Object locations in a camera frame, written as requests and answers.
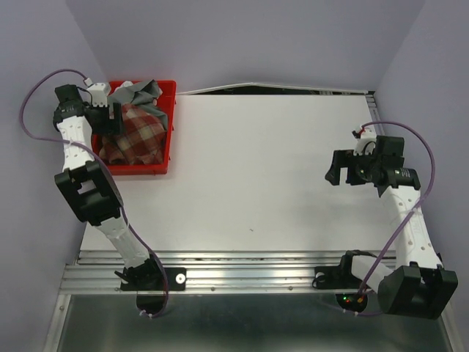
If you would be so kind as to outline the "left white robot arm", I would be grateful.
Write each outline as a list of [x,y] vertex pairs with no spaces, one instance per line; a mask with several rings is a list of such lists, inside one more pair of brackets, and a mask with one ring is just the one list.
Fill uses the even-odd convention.
[[92,134],[123,130],[122,107],[109,103],[108,84],[86,82],[90,100],[80,87],[66,84],[55,89],[59,105],[53,124],[64,139],[64,165],[55,184],[76,217],[99,230],[124,261],[116,275],[124,290],[167,290],[168,278],[147,245],[135,235],[125,217],[123,201],[107,166],[92,151]]

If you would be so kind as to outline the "red plaid skirt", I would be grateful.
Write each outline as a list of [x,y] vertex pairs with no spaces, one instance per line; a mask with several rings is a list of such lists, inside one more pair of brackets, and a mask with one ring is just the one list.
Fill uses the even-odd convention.
[[103,136],[99,156],[110,165],[162,164],[166,131],[160,120],[137,106],[122,106],[124,133]]

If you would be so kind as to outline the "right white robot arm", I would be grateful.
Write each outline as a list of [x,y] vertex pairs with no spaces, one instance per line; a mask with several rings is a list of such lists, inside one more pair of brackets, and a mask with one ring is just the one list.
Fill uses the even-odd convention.
[[316,269],[313,287],[351,289],[337,295],[339,306],[359,315],[367,305],[367,293],[377,294],[380,311],[388,315],[435,320],[440,317],[458,285],[454,271],[446,270],[433,249],[421,212],[421,184],[414,169],[404,166],[402,137],[365,132],[353,150],[336,150],[325,179],[333,186],[347,171],[347,184],[371,183],[388,211],[396,234],[395,269],[383,263],[383,254],[348,250],[335,267]]

